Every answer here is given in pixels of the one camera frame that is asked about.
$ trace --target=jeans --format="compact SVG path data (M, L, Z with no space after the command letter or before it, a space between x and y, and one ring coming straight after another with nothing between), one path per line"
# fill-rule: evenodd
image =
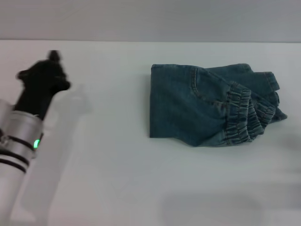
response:
M252 142L287 116L278 109L273 73L247 64L216 68L153 65L150 137L173 137L191 146Z

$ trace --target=black stripe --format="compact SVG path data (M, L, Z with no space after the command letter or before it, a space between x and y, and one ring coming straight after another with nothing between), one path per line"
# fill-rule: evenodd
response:
M6 160L6 159L0 159L0 163L16 167L17 169L21 170L23 173L26 173L26 169L23 166L20 166L19 164L16 164L12 161L9 161L9 160Z
M31 144L29 144L28 142L23 141L23 140L21 140L21 139L19 139L19 138L17 138L17 137L12 137L12 136L8 136L8 137L9 137L11 140L13 140L13 141L16 141L16 142L18 142L18 143L23 144L24 146L28 147L29 149L31 149L31 150L34 152L33 146L32 146Z
M24 158L24 157L22 157L22 156L20 156L20 155L18 155L16 153L0 149L0 154L6 155L6 156L10 156L10 157L14 157L14 158L16 158L16 159L24 162L27 166L29 166L29 161L26 158Z

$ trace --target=white table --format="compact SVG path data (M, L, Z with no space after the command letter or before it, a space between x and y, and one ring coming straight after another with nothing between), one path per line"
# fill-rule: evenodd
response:
M0 41L0 97L59 49L72 89L45 121L14 226L298 226L301 44ZM247 145L149 139L152 64L248 63L274 72L289 118Z

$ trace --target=gray wall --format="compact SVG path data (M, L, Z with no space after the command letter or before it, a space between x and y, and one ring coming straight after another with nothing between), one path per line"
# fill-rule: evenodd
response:
M0 39L301 41L300 0L0 0Z

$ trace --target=green led light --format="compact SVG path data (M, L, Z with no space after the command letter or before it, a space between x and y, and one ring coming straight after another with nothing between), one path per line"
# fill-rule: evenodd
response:
M40 140L36 140L33 144L33 148L38 148Z

